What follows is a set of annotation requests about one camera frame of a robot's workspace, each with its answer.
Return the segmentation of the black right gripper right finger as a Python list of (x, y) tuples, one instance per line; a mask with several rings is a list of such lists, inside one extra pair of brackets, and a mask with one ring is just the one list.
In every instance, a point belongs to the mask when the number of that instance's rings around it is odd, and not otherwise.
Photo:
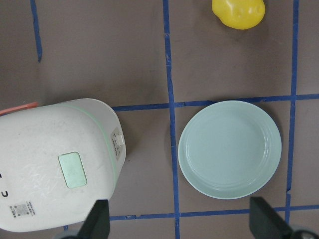
[(262, 197), (250, 198), (249, 229), (255, 239), (289, 239), (293, 233)]

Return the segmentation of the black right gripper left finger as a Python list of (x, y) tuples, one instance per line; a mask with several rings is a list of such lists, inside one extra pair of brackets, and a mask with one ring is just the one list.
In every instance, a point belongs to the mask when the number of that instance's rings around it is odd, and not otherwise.
[(78, 239), (107, 239), (110, 234), (108, 200), (97, 200), (84, 221)]

